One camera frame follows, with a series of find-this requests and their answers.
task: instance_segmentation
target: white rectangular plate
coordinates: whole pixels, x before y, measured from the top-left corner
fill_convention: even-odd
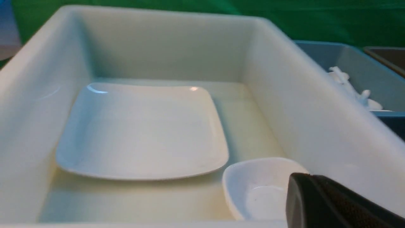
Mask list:
[[[72,107],[56,150],[69,172],[104,179],[176,179],[229,158],[209,93],[200,87],[92,83]]]

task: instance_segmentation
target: gray bin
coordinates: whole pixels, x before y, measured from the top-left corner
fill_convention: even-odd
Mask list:
[[[405,140],[405,78],[360,50],[342,43],[295,41],[325,71],[338,66],[350,76],[357,92],[371,90],[370,98],[393,112],[373,112]]]
[[[405,78],[405,47],[364,47],[364,52]]]

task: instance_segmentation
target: small white dish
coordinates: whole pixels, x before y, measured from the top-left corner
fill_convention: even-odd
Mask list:
[[[233,164],[222,177],[226,203],[237,220],[284,220],[289,177],[308,173],[297,162],[269,157]]]

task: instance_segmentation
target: green fabric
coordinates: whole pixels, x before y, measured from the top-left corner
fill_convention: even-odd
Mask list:
[[[4,65],[9,61],[10,59],[5,59],[5,60],[0,60],[0,70],[4,67]]]
[[[292,39],[405,46],[404,0],[13,0],[26,42],[66,4],[265,17]]]

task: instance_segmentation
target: plastic container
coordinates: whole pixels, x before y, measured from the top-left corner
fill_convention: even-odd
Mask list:
[[[364,52],[405,78],[405,47],[365,47]]]
[[[13,57],[20,48],[11,0],[0,0],[0,68],[2,61]]]
[[[92,82],[202,87],[218,111],[228,165],[288,157],[405,215],[404,142],[268,20],[68,6],[0,71],[1,224],[232,219],[224,169],[142,182],[57,168],[72,104]]]
[[[370,98],[393,112],[373,112],[376,116],[405,116],[405,79],[360,50],[342,43],[296,41],[325,71],[337,66],[350,76],[357,92],[370,90]]]

